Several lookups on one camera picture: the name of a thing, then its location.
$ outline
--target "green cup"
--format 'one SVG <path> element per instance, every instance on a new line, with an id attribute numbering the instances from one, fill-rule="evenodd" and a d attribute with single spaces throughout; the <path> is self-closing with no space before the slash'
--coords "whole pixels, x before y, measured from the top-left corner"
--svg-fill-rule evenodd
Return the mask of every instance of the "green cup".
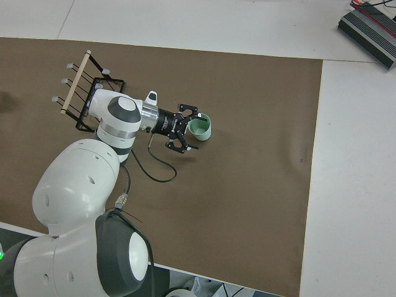
<path id="1" fill-rule="evenodd" d="M 207 119 L 207 121 L 205 122 L 200 119 L 193 119 L 188 122 L 188 129 L 196 139 L 208 140 L 212 134 L 212 123 L 210 122 L 210 118 L 204 113 L 199 113 L 198 116 L 200 118 Z"/>

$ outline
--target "wooden stick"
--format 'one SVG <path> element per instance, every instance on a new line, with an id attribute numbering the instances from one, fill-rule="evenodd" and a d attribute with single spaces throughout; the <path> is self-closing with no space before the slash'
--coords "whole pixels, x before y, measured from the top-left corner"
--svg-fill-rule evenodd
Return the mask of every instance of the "wooden stick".
<path id="1" fill-rule="evenodd" d="M 89 56 L 91 55 L 91 51 L 87 50 L 85 52 L 84 58 L 81 61 L 79 70 L 75 74 L 73 84 L 70 87 L 69 93 L 67 94 L 66 99 L 64 100 L 63 106 L 61 108 L 61 114 L 66 114 L 66 110 L 69 107 L 70 101 L 72 100 L 73 94 L 75 92 L 75 88 L 77 87 L 77 84 L 79 83 L 79 80 L 81 78 L 82 72 L 84 71 L 85 65 L 88 62 Z"/>

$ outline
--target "white floor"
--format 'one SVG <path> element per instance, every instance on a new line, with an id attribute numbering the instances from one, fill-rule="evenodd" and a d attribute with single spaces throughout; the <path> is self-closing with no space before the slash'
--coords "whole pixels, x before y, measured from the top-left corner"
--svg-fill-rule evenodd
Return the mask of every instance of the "white floor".
<path id="1" fill-rule="evenodd" d="M 325 59 L 300 295 L 396 296 L 396 70 L 336 30 L 348 3 L 0 0 L 0 36 Z"/>

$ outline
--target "brown mat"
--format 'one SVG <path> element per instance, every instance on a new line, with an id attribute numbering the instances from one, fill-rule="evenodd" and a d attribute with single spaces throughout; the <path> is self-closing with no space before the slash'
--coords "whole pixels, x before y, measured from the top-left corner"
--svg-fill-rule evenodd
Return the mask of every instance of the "brown mat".
<path id="1" fill-rule="evenodd" d="M 52 160 L 71 142 L 91 138 L 59 114 L 53 95 L 66 97 L 65 68 L 85 50 L 126 93 L 158 93 L 160 108 L 197 105 L 212 119 L 212 137 L 184 155 L 153 151 L 174 164 L 168 184 L 148 179 L 133 158 L 126 210 L 151 240 L 155 262 L 283 296 L 298 296 L 303 259 L 312 146 L 322 61 L 211 53 L 78 41 L 0 38 L 0 221 L 46 232 L 31 197 Z M 172 172 L 135 150 L 149 172 Z M 114 204 L 125 185 L 109 198 Z"/>

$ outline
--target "dark stain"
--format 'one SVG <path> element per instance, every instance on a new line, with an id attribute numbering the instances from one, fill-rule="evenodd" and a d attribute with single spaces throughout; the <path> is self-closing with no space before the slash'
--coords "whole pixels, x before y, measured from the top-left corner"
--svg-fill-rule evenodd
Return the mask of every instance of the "dark stain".
<path id="1" fill-rule="evenodd" d="M 10 93 L 0 92 L 0 113 L 11 113 L 19 106 L 18 100 Z"/>

